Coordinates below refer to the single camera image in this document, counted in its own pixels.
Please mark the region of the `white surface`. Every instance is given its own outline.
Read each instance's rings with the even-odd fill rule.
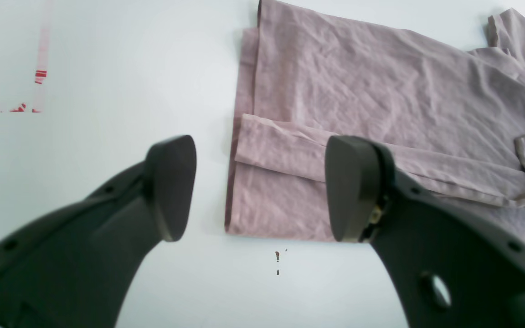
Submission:
[[[290,2],[462,50],[486,46],[490,14],[525,15],[525,0]],[[0,0],[1,12],[10,3]],[[152,143],[188,133],[198,153],[188,228],[145,259],[118,327],[405,327],[369,246],[224,233],[240,31],[256,24],[256,8],[256,0],[55,0],[44,112],[0,114],[0,239],[82,199]],[[0,20],[0,33],[13,23]],[[13,76],[33,55],[6,54],[0,60],[17,62]]]

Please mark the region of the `circular hole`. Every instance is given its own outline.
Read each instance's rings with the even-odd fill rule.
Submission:
[[[15,247],[17,247],[17,241],[8,241],[5,245],[4,245],[4,249],[6,251],[12,251]]]
[[[422,288],[426,297],[440,310],[451,307],[451,293],[444,281],[436,274],[425,273],[422,276]]]
[[[521,247],[519,245],[517,245],[516,243],[514,243],[513,241],[510,241],[508,243],[508,247],[510,247],[510,249],[512,249],[512,251],[516,251],[516,252],[521,252]]]

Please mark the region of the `wrinkled fabric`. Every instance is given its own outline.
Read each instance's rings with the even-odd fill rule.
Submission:
[[[243,35],[227,232],[332,241],[330,135],[390,148],[448,202],[525,239],[525,18],[489,19],[490,48],[262,0]]]

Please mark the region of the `folded fabric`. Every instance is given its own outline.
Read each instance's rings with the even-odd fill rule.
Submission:
[[[323,156],[334,133],[384,143],[400,170],[451,202],[523,214],[525,18],[493,16],[489,36],[496,47],[463,52],[261,1],[258,29],[243,35],[227,232],[333,240]]]

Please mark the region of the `screw hole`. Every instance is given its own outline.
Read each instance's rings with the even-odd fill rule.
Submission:
[[[516,243],[514,243],[513,241],[510,241],[508,243],[508,247],[510,247],[510,249],[512,249],[512,251],[516,251],[517,253],[521,252],[521,247],[519,245],[517,245]]]
[[[446,311],[451,307],[451,293],[445,282],[436,274],[425,272],[421,278],[421,288],[425,297],[438,309]]]
[[[6,251],[13,251],[13,249],[15,249],[15,247],[17,247],[17,241],[8,241],[5,245],[4,245],[4,249]]]

